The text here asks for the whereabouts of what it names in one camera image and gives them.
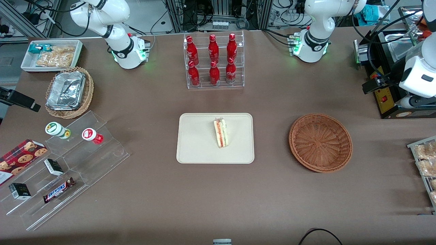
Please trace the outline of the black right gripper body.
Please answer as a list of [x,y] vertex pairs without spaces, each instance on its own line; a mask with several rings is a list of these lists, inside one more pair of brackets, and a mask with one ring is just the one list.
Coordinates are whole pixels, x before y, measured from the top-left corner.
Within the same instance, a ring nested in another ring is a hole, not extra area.
[[20,104],[21,93],[0,87],[0,102],[3,104]]

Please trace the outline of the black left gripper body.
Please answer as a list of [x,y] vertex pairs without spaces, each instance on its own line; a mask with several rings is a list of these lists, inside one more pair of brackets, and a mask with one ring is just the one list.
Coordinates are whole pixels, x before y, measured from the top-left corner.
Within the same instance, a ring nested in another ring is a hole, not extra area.
[[376,72],[374,74],[374,80],[376,82],[376,88],[388,88],[393,86],[392,81],[388,78],[388,76],[385,76],[383,74],[380,74]]

